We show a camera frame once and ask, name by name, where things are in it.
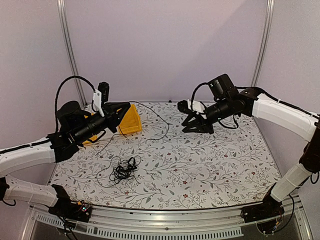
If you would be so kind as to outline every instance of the black cable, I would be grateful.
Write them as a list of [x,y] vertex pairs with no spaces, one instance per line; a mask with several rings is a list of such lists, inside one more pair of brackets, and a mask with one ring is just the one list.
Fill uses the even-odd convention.
[[289,197],[292,200],[292,213],[291,213],[291,215],[289,217],[289,220],[286,222],[286,224],[282,228],[280,228],[279,230],[278,229],[275,230],[274,234],[280,232],[281,230],[283,230],[290,223],[292,217],[294,216],[294,213],[295,213],[295,200],[290,194],[289,194]]
[[11,203],[7,203],[4,199],[2,199],[2,202],[3,202],[5,205],[8,205],[8,206],[10,206],[10,207],[14,207],[14,206],[17,204],[16,200],[13,200],[13,203],[12,203],[12,204],[11,204]]
[[[139,163],[136,162],[136,157],[139,157],[140,158],[140,161]],[[110,185],[110,186],[103,186],[100,181],[99,181],[99,174],[107,169],[110,168],[111,164],[112,164],[112,161],[113,159],[115,158],[118,158],[120,159],[118,165],[116,167],[113,168],[112,170],[112,173],[109,175],[109,180],[111,182],[114,182],[113,185]],[[96,181],[98,182],[98,184],[102,187],[102,188],[111,188],[117,184],[119,184],[121,182],[121,180],[131,180],[131,179],[136,179],[135,177],[135,170],[138,168],[138,165],[141,163],[141,157],[139,155],[135,156],[135,157],[130,157],[129,160],[121,160],[121,158],[119,156],[114,156],[111,161],[110,161],[110,164],[108,167],[105,167],[103,168],[102,170],[100,170],[95,178],[96,178]]]
[[269,98],[271,98],[272,100],[274,100],[274,101],[276,101],[276,102],[278,102],[278,103],[280,103],[280,104],[286,105],[286,106],[288,106],[288,107],[290,107],[290,108],[293,108],[293,109],[295,109],[295,110],[301,111],[301,112],[303,112],[303,113],[305,113],[305,114],[307,114],[307,115],[309,115],[309,116],[312,116],[312,117],[314,117],[314,118],[317,119],[317,120],[320,120],[319,115],[316,116],[316,115],[312,114],[311,112],[308,112],[308,111],[306,111],[306,110],[304,110],[304,109],[302,109],[302,108],[300,108],[300,107],[298,107],[298,106],[295,106],[295,105],[293,105],[293,104],[291,104],[291,103],[288,103],[288,102],[285,102],[285,101],[282,101],[282,100],[279,100],[279,99],[277,99],[276,97],[272,96],[270,93],[266,92],[265,90],[263,90],[263,89],[260,88],[260,87],[257,87],[257,86],[236,86],[236,88],[237,88],[237,89],[252,88],[252,89],[259,90],[261,93],[267,95]]
[[235,118],[235,115],[233,115],[232,117],[233,117],[233,121],[234,121],[235,126],[226,126],[226,125],[224,125],[221,121],[218,121],[218,123],[219,123],[222,127],[226,128],[226,129],[237,129],[237,128],[239,128],[239,124],[238,124],[238,122],[237,122],[237,120],[236,120],[236,118]]
[[94,109],[94,100],[92,99],[91,101],[91,109],[92,111],[94,111],[95,113],[97,113],[98,111]]
[[72,234],[72,236],[74,237],[74,240],[78,240],[77,236],[75,235],[74,231],[72,231],[72,229],[69,226],[69,222],[65,219],[65,218],[61,218],[59,215],[57,215],[57,217],[63,222],[63,228],[64,228],[64,235],[69,239],[72,240],[70,236],[68,236],[67,233],[67,228],[69,229],[70,233]]
[[204,85],[208,85],[209,83],[208,82],[203,82],[203,83],[200,83],[198,86],[196,86],[196,88],[193,90],[193,93],[192,93],[192,96],[191,96],[191,111],[194,110],[194,100],[195,100],[195,96],[196,96],[196,92],[198,91],[198,89]]
[[96,140],[91,140],[91,139],[87,139],[88,142],[92,143],[92,144],[95,144],[96,142],[98,142],[104,135],[106,135],[106,131],[103,130],[102,134],[96,139]]
[[164,137],[167,136],[167,134],[168,134],[168,132],[169,132],[169,129],[170,129],[170,125],[169,125],[169,123],[168,123],[166,120],[164,120],[164,119],[163,119],[158,113],[156,113],[151,107],[148,107],[148,106],[142,104],[141,102],[138,102],[138,101],[129,101],[129,102],[130,102],[130,103],[140,104],[141,106],[144,106],[145,108],[151,110],[155,115],[157,115],[158,118],[160,118],[162,121],[164,121],[164,122],[167,124],[167,126],[168,126],[168,128],[166,129],[165,134],[164,134],[162,137],[157,138],[157,139],[149,138],[149,139],[147,139],[146,141],[149,141],[149,140],[158,141],[158,140],[161,140],[161,139],[163,139]]
[[310,181],[311,181],[312,184],[316,184],[319,181],[319,172],[317,172],[317,176],[316,176],[315,181],[313,181],[312,175],[310,176]]
[[34,147],[34,146],[38,146],[38,145],[45,144],[45,143],[48,143],[48,142],[50,142],[50,139],[46,139],[46,140],[38,141],[38,142],[33,142],[31,144],[24,144],[24,145],[20,145],[20,146],[15,146],[15,147],[4,149],[4,150],[0,151],[0,154],[6,154],[6,153],[9,153],[9,152],[13,152],[13,151],[19,150],[19,149],[25,149],[25,148],[29,148],[29,147]]
[[106,149],[106,147],[110,144],[110,142],[112,141],[112,139],[114,139],[114,137],[115,137],[116,135],[124,135],[124,134],[121,134],[121,133],[115,133],[115,134],[113,134],[112,137],[110,138],[109,142],[96,154],[96,156],[97,156],[99,153],[101,153],[103,150]]
[[59,93],[60,93],[60,90],[62,88],[62,86],[69,80],[71,79],[80,79],[84,82],[86,82],[91,88],[93,91],[95,91],[95,87],[93,86],[93,84],[88,81],[87,79],[85,79],[84,77],[82,76],[77,76],[77,75],[73,75],[73,76],[70,76],[70,77],[67,77],[65,80],[63,80],[63,82],[60,84],[60,86],[58,87],[58,90],[56,91],[56,95],[55,95],[55,100],[54,100],[54,115],[55,115],[55,131],[54,133],[56,134],[59,130],[59,126],[58,126],[58,118],[57,118],[57,111],[58,111],[58,97],[59,97]]

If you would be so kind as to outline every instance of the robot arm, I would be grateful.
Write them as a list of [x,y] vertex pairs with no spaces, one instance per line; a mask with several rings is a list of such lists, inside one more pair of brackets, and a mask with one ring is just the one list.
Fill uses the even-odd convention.
[[107,128],[115,133],[131,104],[107,102],[108,94],[109,85],[100,83],[93,95],[92,105],[97,109],[95,114],[81,110],[77,101],[69,101],[56,112],[61,125],[59,131],[29,144],[0,150],[0,201],[21,200],[42,204],[49,207],[51,214],[88,222],[90,205],[72,202],[62,186],[38,185],[9,174],[35,165],[65,161],[94,135],[103,132],[99,140]]
[[244,114],[275,123],[308,142],[299,163],[270,188],[261,204],[244,207],[241,216],[245,222],[252,222],[282,214],[282,201],[313,173],[320,171],[319,115],[277,100],[258,87],[241,88],[244,90],[239,92],[240,88],[235,87],[226,74],[202,85],[209,86],[216,103],[206,107],[194,101],[195,92],[191,100],[179,102],[180,112],[188,114],[182,123],[185,127],[183,132],[213,134],[214,123],[229,116]]

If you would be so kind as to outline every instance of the white wall panel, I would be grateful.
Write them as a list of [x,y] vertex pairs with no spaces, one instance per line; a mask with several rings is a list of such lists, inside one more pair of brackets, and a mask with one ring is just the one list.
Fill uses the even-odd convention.
[[[95,85],[109,82],[112,101],[189,98],[199,83],[223,73],[237,85],[251,83],[266,0],[65,4],[79,73]],[[212,94],[200,90],[198,98]]]
[[[71,75],[57,1],[2,0],[0,4],[0,149],[29,143],[55,130],[54,100]],[[59,106],[78,100],[73,82],[61,92]],[[17,178],[45,184],[54,165],[15,172]],[[27,204],[0,202],[0,239],[17,240]]]
[[[258,86],[275,97],[320,113],[320,1],[275,1],[268,46]],[[294,133],[266,121],[259,127],[282,174],[307,144]],[[320,239],[319,184],[299,190],[314,239]]]

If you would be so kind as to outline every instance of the floral tablecloth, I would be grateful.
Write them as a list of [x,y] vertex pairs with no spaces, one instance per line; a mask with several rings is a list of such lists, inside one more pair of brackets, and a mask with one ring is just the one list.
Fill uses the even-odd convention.
[[[98,143],[80,148],[71,159],[57,164],[51,184],[62,185],[74,200],[94,205],[169,210],[260,201],[280,178],[251,117],[237,117],[238,129],[214,124],[212,135],[183,133],[181,123],[186,115],[178,111],[176,103],[145,104],[169,123],[166,137],[150,140],[163,136],[168,125],[136,104],[142,132],[127,138],[116,135],[111,141],[113,134],[108,133]],[[232,125],[233,120],[224,119],[223,123]],[[118,163],[115,156],[123,160],[140,156],[141,163],[136,179],[109,187],[113,184],[109,176]],[[105,187],[98,184],[97,177]]]

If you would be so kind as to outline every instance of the leaf pattern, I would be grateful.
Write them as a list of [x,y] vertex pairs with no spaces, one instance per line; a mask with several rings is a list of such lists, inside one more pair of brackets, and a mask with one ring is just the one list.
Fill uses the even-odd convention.
[[[63,186],[73,200],[135,209],[199,209],[260,201],[280,175],[252,118],[237,118],[238,129],[214,124],[214,134],[183,133],[186,115],[175,103],[137,105],[142,132],[125,138],[107,133],[57,164],[51,183]],[[233,125],[232,118],[223,120]],[[111,186],[109,176],[119,158],[140,156],[136,179]]]

